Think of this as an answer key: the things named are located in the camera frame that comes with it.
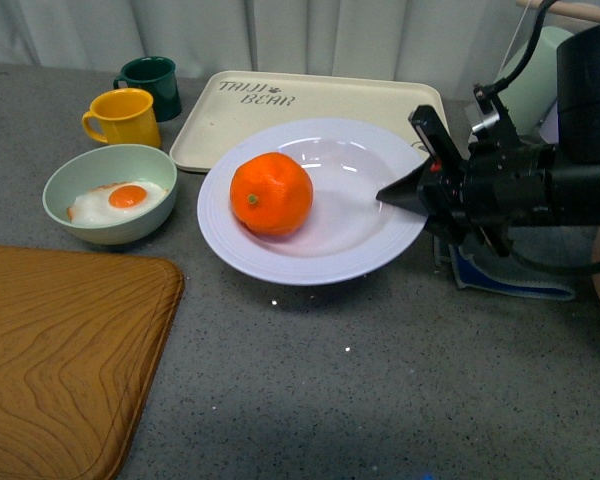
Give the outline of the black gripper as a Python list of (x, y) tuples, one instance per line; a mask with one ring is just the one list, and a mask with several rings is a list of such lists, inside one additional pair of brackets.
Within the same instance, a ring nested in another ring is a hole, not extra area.
[(380, 189), (376, 200), (427, 217), (426, 227), (450, 243), (468, 234), (505, 256), (510, 227), (555, 224), (551, 206), (549, 147), (520, 140), (498, 95), (478, 87), (477, 113), (483, 123), (463, 158), (436, 110), (421, 105), (409, 122), (429, 159)]

